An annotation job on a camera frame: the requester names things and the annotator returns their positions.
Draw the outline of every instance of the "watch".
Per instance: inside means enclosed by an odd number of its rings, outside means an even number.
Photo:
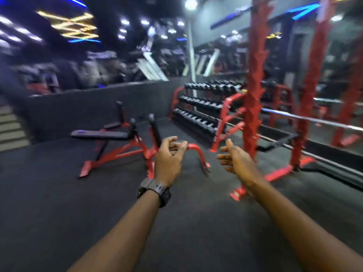
[[[169,187],[164,187],[156,179],[146,178],[140,185],[137,198],[140,198],[147,190],[153,190],[160,197],[160,208],[163,208],[171,198]]]

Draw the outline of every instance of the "forearm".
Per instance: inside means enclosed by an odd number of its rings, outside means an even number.
[[[160,206],[159,195],[147,191],[126,215],[79,259],[69,272],[133,271]]]
[[[363,258],[329,234],[268,182],[249,190],[290,242],[297,259],[309,271],[358,271]]]

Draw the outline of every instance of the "black half wall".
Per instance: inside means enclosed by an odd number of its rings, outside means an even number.
[[[248,28],[251,22],[251,13],[244,13],[240,18],[228,22],[214,30],[210,27],[215,22],[224,19],[229,14],[234,13],[236,8],[250,5],[252,0],[207,0],[199,8],[197,15],[192,20],[193,46],[198,47],[205,43],[217,40],[222,34],[231,35],[233,30]],[[319,0],[274,0],[274,10],[270,14],[270,19],[286,13],[289,9],[306,6]]]
[[[107,88],[68,91],[27,99],[27,118],[36,142],[69,137],[76,129],[98,130],[119,121],[115,102],[124,103],[126,117],[136,122],[149,114],[169,114],[175,89],[189,79],[120,84]]]

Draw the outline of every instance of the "ceiling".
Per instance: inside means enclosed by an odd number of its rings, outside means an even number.
[[[14,49],[20,49],[28,60],[35,59],[37,49],[42,49],[42,57],[39,57],[41,59],[48,55],[66,57],[72,53],[73,56],[74,52],[85,52],[85,50],[114,50],[118,53],[127,53],[147,41],[147,31],[150,26],[159,27],[155,44],[185,45],[185,41],[176,40],[184,38],[185,34],[185,27],[177,25],[179,21],[183,21],[183,3],[184,0],[0,0],[0,16],[6,17],[16,26],[27,29],[42,41],[30,39],[29,34],[22,34],[13,26],[5,25],[1,21],[0,30],[18,37],[21,42],[1,36],[0,39],[7,41]],[[92,39],[100,42],[69,43],[68,41],[75,38],[65,38],[61,34],[71,32],[70,30],[57,30],[51,27],[62,21],[44,17],[38,13],[39,11],[67,19],[85,13],[93,15],[92,19],[82,23],[94,25],[97,29],[83,32],[98,35],[99,37]],[[130,24],[123,25],[122,19],[128,20]],[[141,20],[147,20],[150,25],[142,25]],[[120,29],[125,29],[127,33],[121,33]],[[170,29],[175,29],[176,33],[168,33]],[[168,39],[161,38],[160,33],[165,33]],[[119,35],[125,36],[125,39],[120,39]]]

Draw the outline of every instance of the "beige stair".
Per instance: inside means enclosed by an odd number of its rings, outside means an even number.
[[[0,151],[28,145],[30,142],[10,107],[0,107]]]

